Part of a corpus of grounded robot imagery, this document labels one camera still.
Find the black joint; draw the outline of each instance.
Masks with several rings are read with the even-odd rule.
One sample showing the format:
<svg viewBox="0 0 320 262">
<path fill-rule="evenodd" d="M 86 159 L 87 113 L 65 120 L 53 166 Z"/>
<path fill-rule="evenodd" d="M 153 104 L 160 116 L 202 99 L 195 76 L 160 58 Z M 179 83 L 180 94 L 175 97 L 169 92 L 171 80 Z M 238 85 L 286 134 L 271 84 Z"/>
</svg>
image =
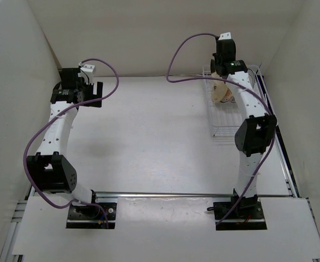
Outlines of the black joint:
<svg viewBox="0 0 320 262">
<path fill-rule="evenodd" d="M 96 193 L 93 191 L 93 190 L 91 190 L 92 191 L 92 200 L 91 200 L 91 203 L 96 203 L 96 198 L 97 198 L 97 195 L 96 195 Z"/>
<path fill-rule="evenodd" d="M 216 53 L 213 54 L 215 59 L 215 70 L 217 74 L 226 79 L 229 74 L 236 72 L 247 72 L 247 66 L 243 60 L 236 60 L 236 46 L 232 39 L 219 40 L 216 38 Z"/>
<path fill-rule="evenodd" d="M 247 157 L 264 153 L 274 136 L 276 123 L 275 115 L 245 119 L 235 134 L 236 148 Z"/>
<path fill-rule="evenodd" d="M 93 84 L 84 83 L 84 78 L 79 76 L 80 72 L 80 67 L 62 68 L 59 71 L 62 81 L 53 89 L 51 104 L 59 101 L 77 104 L 102 97 L 103 83 L 97 82 L 97 94 L 93 94 Z M 101 108 L 102 101 L 88 103 L 84 106 Z"/>
<path fill-rule="evenodd" d="M 71 193 L 76 187 L 76 170 L 63 155 L 28 156 L 27 165 L 32 179 L 43 192 Z"/>
</svg>

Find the wire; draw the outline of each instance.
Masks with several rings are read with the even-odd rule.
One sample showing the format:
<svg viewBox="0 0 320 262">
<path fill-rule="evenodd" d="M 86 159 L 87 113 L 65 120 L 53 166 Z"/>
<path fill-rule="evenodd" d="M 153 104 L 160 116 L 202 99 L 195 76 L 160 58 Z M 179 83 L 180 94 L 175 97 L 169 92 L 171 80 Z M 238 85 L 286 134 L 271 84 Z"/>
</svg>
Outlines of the wire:
<svg viewBox="0 0 320 262">
<path fill-rule="evenodd" d="M 100 209 L 97 209 L 97 214 L 94 217 L 87 217 L 88 219 L 95 219 L 101 213 Z"/>
<path fill-rule="evenodd" d="M 80 72 L 83 72 L 83 73 L 87 76 L 88 84 L 90 84 L 90 78 L 88 77 L 88 75 L 87 75 L 83 70 L 81 70 L 81 69 L 80 69 Z"/>
<path fill-rule="evenodd" d="M 60 85 L 61 85 L 61 83 L 62 83 L 62 81 L 58 82 L 58 83 L 54 86 L 53 90 L 58 90 L 59 87 L 60 87 Z"/>
<path fill-rule="evenodd" d="M 101 225 L 101 227 L 104 226 L 103 217 L 104 217 L 104 214 L 102 214 L 102 216 L 101 216 L 100 219 L 99 219 L 99 222 L 100 222 L 101 224 L 103 223 L 103 225 Z"/>
<path fill-rule="evenodd" d="M 34 180 L 32 179 L 30 173 L 29 173 L 29 169 L 28 169 L 28 165 L 27 165 L 27 156 L 28 156 L 28 151 L 30 149 L 30 146 L 33 144 L 34 140 L 44 131 L 46 130 L 47 127 L 49 127 L 50 125 L 52 125 L 60 116 L 62 116 L 64 113 L 66 113 L 68 110 L 72 109 L 72 108 L 77 108 L 78 106 L 80 105 L 85 105 L 85 104 L 89 104 L 89 103 L 94 103 L 94 102 L 98 102 L 98 101 L 102 101 L 104 99 L 107 99 L 108 97 L 110 97 L 118 88 L 118 85 L 119 85 L 119 76 L 116 72 L 116 70 L 114 69 L 114 67 L 112 67 L 109 63 L 101 60 L 101 59 L 98 59 L 98 58 L 89 58 L 89 59 L 86 59 L 86 60 L 83 60 L 81 63 L 86 63 L 87 61 L 98 61 L 98 62 L 101 62 L 103 64 L 105 64 L 106 66 L 108 66 L 112 71 L 113 73 L 115 74 L 115 78 L 116 78 L 116 85 L 114 87 L 114 89 L 109 93 L 107 94 L 106 96 L 104 97 L 101 97 L 101 98 L 96 98 L 96 99 L 92 99 L 92 100 L 88 100 L 88 101 L 83 101 L 83 102 L 80 102 L 80 103 L 77 103 L 77 104 L 74 104 L 72 106 L 69 106 L 68 108 L 62 110 L 59 114 L 57 114 L 51 121 L 49 121 L 46 125 L 44 125 L 36 134 L 34 134 L 34 136 L 29 140 L 27 146 L 25 147 L 25 150 L 24 150 L 24 154 L 23 154 L 23 166 L 24 166 L 24 171 L 25 171 L 25 174 L 27 175 L 31 185 L 35 188 L 35 190 L 38 192 L 38 194 L 48 203 L 50 204 L 51 206 L 57 208 L 57 209 L 64 209 L 68 206 L 70 206 L 71 203 L 73 202 L 77 202 L 77 203 L 80 203 L 80 204 L 83 204 L 83 205 L 86 205 L 86 206 L 96 206 L 97 208 L 99 208 L 104 216 L 105 216 L 105 220 L 106 220 L 106 227 L 108 228 L 108 220 L 106 218 L 106 213 L 104 211 L 104 209 L 97 205 L 97 204 L 93 204 L 93 203 L 86 203 L 86 202 L 83 202 L 83 201 L 79 201 L 77 199 L 73 199 L 71 201 L 69 201 L 67 204 L 63 205 L 63 206 L 59 206 L 59 205 L 56 205 L 55 203 L 53 203 L 39 188 L 38 186 L 35 184 Z"/>
<path fill-rule="evenodd" d="M 250 69 L 250 68 L 248 68 L 247 69 L 248 71 L 250 70 L 251 72 L 252 72 L 252 75 L 253 75 L 253 77 L 252 77 L 252 80 L 253 80 L 253 82 L 252 82 L 252 89 L 254 88 L 254 83 L 255 83 L 255 81 L 256 81 L 256 79 L 254 78 L 254 71 L 252 70 L 252 69 Z"/>
<path fill-rule="evenodd" d="M 247 222 L 250 220 L 250 218 L 251 218 L 251 214 L 249 214 L 249 215 L 247 216 L 247 218 L 245 219 L 245 221 L 243 222 L 243 224 L 247 223 Z"/>
<path fill-rule="evenodd" d="M 215 34 L 211 34 L 211 33 L 200 33 L 200 34 L 195 34 L 195 35 L 192 35 L 190 37 L 188 37 L 187 39 L 185 39 L 181 44 L 180 46 L 177 48 L 175 54 L 173 55 L 172 59 L 171 59 L 171 62 L 169 64 L 169 68 L 167 70 L 167 73 L 166 73 L 166 80 L 170 83 L 179 83 L 179 82 L 186 82 L 186 81 L 192 81 L 192 80 L 202 80 L 202 79 L 208 79 L 208 80 L 217 80 L 217 81 L 223 81 L 223 82 L 228 82 L 230 84 L 233 84 L 235 86 L 237 86 L 238 88 L 242 89 L 243 91 L 246 91 L 248 92 L 249 94 L 253 95 L 258 101 L 260 101 L 260 103 L 263 105 L 265 111 L 271 115 L 271 111 L 269 110 L 268 106 L 266 105 L 266 103 L 264 102 L 264 100 L 258 96 L 258 94 L 256 94 L 253 90 L 251 89 L 248 89 L 246 88 L 245 86 L 241 85 L 241 84 L 238 84 L 236 82 L 233 82 L 233 81 L 230 81 L 230 80 L 227 80 L 227 79 L 220 79 L 220 78 L 212 78 L 212 77 L 194 77 L 194 78 L 186 78 L 186 79 L 179 79 L 179 80 L 171 80 L 169 78 L 169 75 L 170 75 L 170 71 L 171 71 L 171 67 L 172 67 L 172 64 L 173 64 L 173 61 L 175 60 L 178 52 L 180 51 L 180 49 L 182 48 L 182 46 L 184 46 L 184 44 L 194 38 L 194 37 L 198 37 L 198 36 L 201 36 L 201 35 L 210 35 L 212 37 L 215 37 L 216 39 L 218 38 L 217 35 Z M 275 132 L 273 134 L 273 137 L 272 137 L 272 140 L 271 140 L 271 143 L 270 143 L 270 146 L 269 146 L 269 149 L 267 151 L 267 153 L 265 154 L 265 157 L 261 160 L 261 162 L 257 165 L 256 169 L 254 170 L 254 172 L 252 173 L 252 176 L 249 180 L 249 182 L 247 183 L 244 191 L 242 191 L 241 195 L 239 196 L 239 198 L 237 199 L 237 201 L 235 202 L 235 204 L 230 208 L 230 210 L 221 218 L 220 221 L 218 221 L 216 223 L 216 225 L 218 224 L 221 224 L 233 211 L 234 209 L 237 207 L 237 205 L 239 204 L 239 202 L 242 200 L 242 198 L 244 197 L 244 195 L 246 194 L 248 188 L 250 187 L 250 185 L 252 184 L 254 178 L 256 177 L 257 175 L 257 172 L 258 170 L 260 169 L 260 167 L 262 166 L 262 164 L 265 162 L 265 160 L 267 159 L 267 157 L 269 156 L 272 148 L 273 148 L 273 145 L 274 145 L 274 141 L 275 141 Z"/>
</svg>

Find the wire rack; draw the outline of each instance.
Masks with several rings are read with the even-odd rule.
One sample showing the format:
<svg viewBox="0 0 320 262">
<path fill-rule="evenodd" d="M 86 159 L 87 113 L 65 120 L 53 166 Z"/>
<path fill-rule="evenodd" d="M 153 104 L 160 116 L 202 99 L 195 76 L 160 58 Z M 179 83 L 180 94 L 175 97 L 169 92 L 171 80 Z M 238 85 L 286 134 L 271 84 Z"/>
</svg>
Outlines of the wire rack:
<svg viewBox="0 0 320 262">
<path fill-rule="evenodd" d="M 252 76 L 250 75 L 251 82 L 254 83 L 253 89 L 260 95 L 262 92 L 260 92 L 256 74 L 256 72 L 259 71 L 259 68 L 256 65 L 251 65 L 249 68 L 253 73 Z M 211 76 L 209 65 L 203 66 L 203 76 Z M 207 79 L 204 81 L 211 135 L 214 138 L 232 139 L 242 123 L 239 108 L 236 103 L 232 103 L 231 101 L 225 103 L 213 102 L 211 97 L 214 82 Z"/>
</svg>

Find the black bracket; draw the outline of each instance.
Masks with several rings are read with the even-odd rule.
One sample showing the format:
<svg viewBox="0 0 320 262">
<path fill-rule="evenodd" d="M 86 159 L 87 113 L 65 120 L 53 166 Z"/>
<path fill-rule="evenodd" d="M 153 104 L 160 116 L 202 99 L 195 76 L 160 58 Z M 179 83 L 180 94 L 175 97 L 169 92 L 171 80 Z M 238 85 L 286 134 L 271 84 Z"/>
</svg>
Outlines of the black bracket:
<svg viewBox="0 0 320 262">
<path fill-rule="evenodd" d="M 93 84 L 86 84 L 84 78 L 79 76 L 80 68 L 62 68 L 60 70 L 61 82 L 53 89 L 51 103 L 66 101 L 77 104 L 102 97 L 103 83 L 97 82 L 97 94 L 93 94 Z M 83 106 L 102 107 L 102 101 L 87 103 Z"/>
<path fill-rule="evenodd" d="M 245 119 L 235 134 L 235 145 L 247 157 L 264 153 L 274 135 L 277 120 L 275 115 L 265 115 Z"/>
<path fill-rule="evenodd" d="M 27 156 L 27 166 L 35 184 L 43 192 L 71 193 L 76 187 L 76 170 L 59 154 Z"/>
<path fill-rule="evenodd" d="M 226 79 L 229 74 L 244 71 L 247 73 L 247 66 L 243 60 L 235 60 L 236 47 L 232 39 L 216 39 L 215 60 L 211 60 L 211 72 L 213 68 L 217 74 Z"/>
<path fill-rule="evenodd" d="M 115 229 L 117 203 L 96 203 L 107 214 L 109 229 Z M 100 222 L 102 214 L 95 206 L 70 205 L 66 228 L 106 229 Z"/>
<path fill-rule="evenodd" d="M 266 222 L 261 203 L 258 201 L 248 209 L 248 212 L 237 212 L 238 209 L 218 224 L 218 221 L 233 206 L 232 202 L 214 202 L 216 230 L 266 230 Z"/>
</svg>

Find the white panel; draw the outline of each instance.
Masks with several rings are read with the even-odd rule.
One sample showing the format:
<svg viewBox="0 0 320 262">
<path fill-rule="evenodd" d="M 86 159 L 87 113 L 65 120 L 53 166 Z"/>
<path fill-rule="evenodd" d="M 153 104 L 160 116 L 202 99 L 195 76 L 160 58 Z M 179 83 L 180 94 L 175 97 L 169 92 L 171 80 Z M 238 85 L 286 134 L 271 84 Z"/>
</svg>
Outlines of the white panel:
<svg viewBox="0 0 320 262">
<path fill-rule="evenodd" d="M 164 75 L 179 44 L 195 33 L 231 32 L 238 59 L 268 66 L 303 0 L 29 0 L 60 64 L 106 59 L 122 75 Z M 191 40 L 173 74 L 200 73 L 213 37 Z M 98 68 L 97 76 L 111 75 Z"/>
<path fill-rule="evenodd" d="M 113 78 L 103 81 L 110 92 Z M 203 81 L 121 78 L 101 109 L 80 107 L 68 160 L 87 188 L 108 192 L 231 194 L 239 173 L 234 140 L 210 136 Z M 288 195 L 274 149 L 260 170 L 259 194 Z"/>
<path fill-rule="evenodd" d="M 55 202 L 66 200 L 56 197 Z M 216 231 L 211 199 L 121 199 L 114 230 L 66 229 L 67 210 L 30 197 L 14 247 L 25 262 L 312 262 L 320 239 L 307 201 L 262 199 L 267 230 Z"/>
<path fill-rule="evenodd" d="M 27 2 L 0 1 L 0 253 L 17 201 L 28 190 L 22 153 L 48 119 L 58 78 Z"/>
<path fill-rule="evenodd" d="M 307 1 L 266 73 L 300 193 L 320 232 L 320 1 Z"/>
</svg>

